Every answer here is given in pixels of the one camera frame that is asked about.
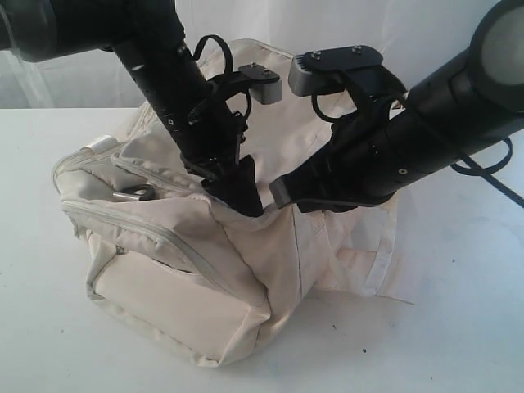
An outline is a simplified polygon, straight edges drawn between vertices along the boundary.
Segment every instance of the white bag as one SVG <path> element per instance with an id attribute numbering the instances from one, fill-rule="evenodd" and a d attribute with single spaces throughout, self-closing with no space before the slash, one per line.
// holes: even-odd
<path id="1" fill-rule="evenodd" d="M 232 50 L 237 66 L 256 61 L 288 74 L 286 53 L 251 40 L 232 43 Z M 202 67 L 208 76 L 221 72 L 221 54 Z M 229 364 L 268 345 L 315 284 L 375 296 L 391 273 L 396 201 L 382 207 L 387 219 L 375 251 L 348 247 L 352 228 L 371 210 L 302 214 L 272 204 L 269 183 L 298 167 L 331 133 L 308 98 L 282 86 L 279 104 L 254 104 L 242 145 L 242 154 L 256 161 L 265 206 L 260 218 L 244 217 L 202 191 L 149 105 L 114 137 L 98 139 L 54 170 L 62 209 L 93 258 L 89 297 L 201 366 Z M 347 111 L 341 97 L 328 97 L 324 110 Z M 234 98 L 230 106 L 242 111 L 243 101 Z M 155 188 L 156 200 L 112 196 L 144 183 Z"/>

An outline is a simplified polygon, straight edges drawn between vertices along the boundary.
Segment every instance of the cream canvas bag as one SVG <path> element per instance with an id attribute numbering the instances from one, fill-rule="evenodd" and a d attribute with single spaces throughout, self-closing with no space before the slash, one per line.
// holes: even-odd
<path id="1" fill-rule="evenodd" d="M 236 66 L 252 61 L 287 77 L 291 56 L 251 40 L 232 43 Z M 207 76 L 224 67 L 220 54 L 202 65 Z M 276 210 L 269 183 L 294 170 L 329 137 L 308 98 L 283 83 L 283 100 L 255 103 L 242 154 L 256 161 L 265 206 L 252 219 L 207 196 L 187 174 L 179 150 L 144 105 L 114 136 L 66 157 L 53 178 L 61 206 L 88 245 L 89 298 L 193 363 L 217 367 L 268 345 L 295 307 L 316 286 L 375 296 L 391 272 L 396 201 L 382 209 L 375 250 L 356 250 L 350 233 L 363 215 Z M 340 95 L 324 110 L 347 111 Z M 242 97 L 230 101 L 243 110 Z M 152 185 L 154 201 L 118 202 L 113 192 Z"/>

